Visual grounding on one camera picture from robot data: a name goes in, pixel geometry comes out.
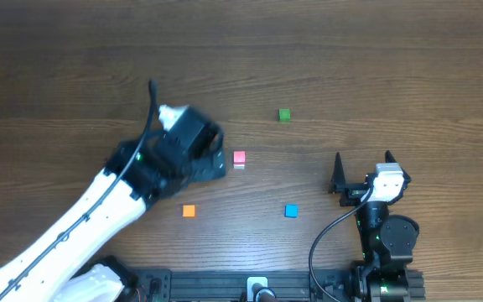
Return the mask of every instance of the wooden table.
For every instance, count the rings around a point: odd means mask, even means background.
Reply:
[[[0,1],[0,266],[139,134],[149,77],[162,103],[219,122],[247,168],[159,202],[102,254],[306,270],[346,211],[326,192],[335,152],[359,181],[390,149],[413,178],[392,212],[421,226],[428,298],[483,299],[483,1]],[[354,220],[316,253],[319,268],[361,258]]]

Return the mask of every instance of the orange block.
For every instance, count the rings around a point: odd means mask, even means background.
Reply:
[[[182,217],[195,218],[196,217],[195,205],[182,206]]]

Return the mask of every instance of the pink cube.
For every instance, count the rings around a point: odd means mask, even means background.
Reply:
[[[234,164],[245,164],[245,151],[234,151]]]

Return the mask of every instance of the green cube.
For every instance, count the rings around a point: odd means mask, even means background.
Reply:
[[[290,122],[290,109],[279,109],[278,120],[280,122]]]

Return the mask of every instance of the blue block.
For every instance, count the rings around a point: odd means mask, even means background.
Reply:
[[[284,211],[284,216],[288,218],[297,218],[298,217],[298,206],[296,205],[286,205],[286,209]]]

